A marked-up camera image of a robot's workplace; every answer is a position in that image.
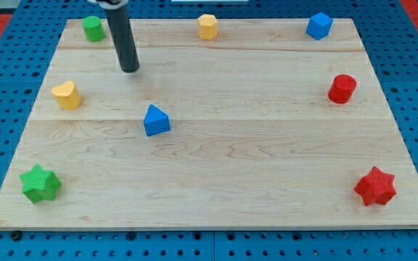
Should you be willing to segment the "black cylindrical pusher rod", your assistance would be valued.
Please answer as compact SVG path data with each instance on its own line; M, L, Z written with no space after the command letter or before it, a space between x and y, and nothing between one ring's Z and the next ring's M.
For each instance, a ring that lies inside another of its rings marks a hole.
M107 15L120 68L125 73L133 73L139 69L139 58L126 5L126 2L105 2L103 9Z

